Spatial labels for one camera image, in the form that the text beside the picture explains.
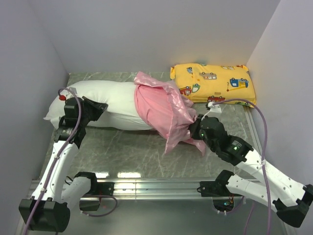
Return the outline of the white pillow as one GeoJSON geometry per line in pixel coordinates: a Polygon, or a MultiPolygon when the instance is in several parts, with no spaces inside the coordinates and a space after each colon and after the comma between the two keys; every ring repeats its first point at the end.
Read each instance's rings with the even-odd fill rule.
{"type": "Polygon", "coordinates": [[[154,130],[136,107],[139,86],[133,82],[109,80],[79,81],[62,90],[52,101],[44,120],[56,129],[60,119],[65,116],[65,104],[77,96],[82,105],[89,105],[93,111],[103,110],[98,120],[90,121],[88,126],[115,128],[127,131],[154,130]]]}

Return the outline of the pink pillowcase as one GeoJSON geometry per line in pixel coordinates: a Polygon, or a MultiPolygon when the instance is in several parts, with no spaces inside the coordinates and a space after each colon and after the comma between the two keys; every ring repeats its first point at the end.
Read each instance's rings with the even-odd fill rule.
{"type": "Polygon", "coordinates": [[[195,146],[202,155],[206,145],[191,137],[189,126],[197,119],[193,102],[179,92],[173,81],[162,82],[141,71],[134,78],[134,104],[140,118],[166,139],[164,153],[179,142],[195,146]]]}

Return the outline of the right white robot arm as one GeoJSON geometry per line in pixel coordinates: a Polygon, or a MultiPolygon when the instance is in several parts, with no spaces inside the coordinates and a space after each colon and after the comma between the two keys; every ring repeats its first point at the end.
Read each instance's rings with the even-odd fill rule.
{"type": "Polygon", "coordinates": [[[258,180],[245,180],[223,170],[215,180],[219,195],[238,194],[268,206],[286,224],[299,228],[313,202],[313,186],[299,183],[278,170],[250,144],[229,135],[216,117],[198,115],[189,128],[192,137],[203,141],[223,161],[258,180]]]}

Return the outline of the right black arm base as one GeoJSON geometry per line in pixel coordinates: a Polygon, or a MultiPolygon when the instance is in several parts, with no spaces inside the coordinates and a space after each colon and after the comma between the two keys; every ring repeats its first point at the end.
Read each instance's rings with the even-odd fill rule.
{"type": "Polygon", "coordinates": [[[196,191],[201,197],[212,198],[213,209],[225,216],[235,212],[245,203],[245,197],[231,193],[226,186],[215,181],[201,181],[196,191]]]}

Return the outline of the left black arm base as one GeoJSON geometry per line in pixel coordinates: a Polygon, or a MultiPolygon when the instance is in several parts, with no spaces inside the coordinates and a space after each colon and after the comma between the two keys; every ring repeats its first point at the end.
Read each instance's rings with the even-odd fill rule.
{"type": "Polygon", "coordinates": [[[104,214],[112,213],[117,207],[117,199],[113,196],[114,182],[97,183],[96,189],[85,194],[79,201],[79,209],[81,213],[91,216],[91,212],[96,212],[100,209],[102,201],[112,200],[113,208],[104,214]]]}

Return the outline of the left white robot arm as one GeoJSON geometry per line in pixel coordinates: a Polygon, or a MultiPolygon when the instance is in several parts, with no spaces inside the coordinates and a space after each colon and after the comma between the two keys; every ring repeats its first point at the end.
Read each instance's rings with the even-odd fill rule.
{"type": "Polygon", "coordinates": [[[107,110],[106,103],[86,97],[72,97],[64,101],[65,114],[59,119],[54,136],[53,151],[38,186],[28,199],[19,205],[25,222],[23,234],[29,230],[63,232],[69,223],[70,212],[83,196],[98,193],[95,173],[79,172],[64,188],[69,167],[86,135],[86,127],[97,121],[107,110]]]}

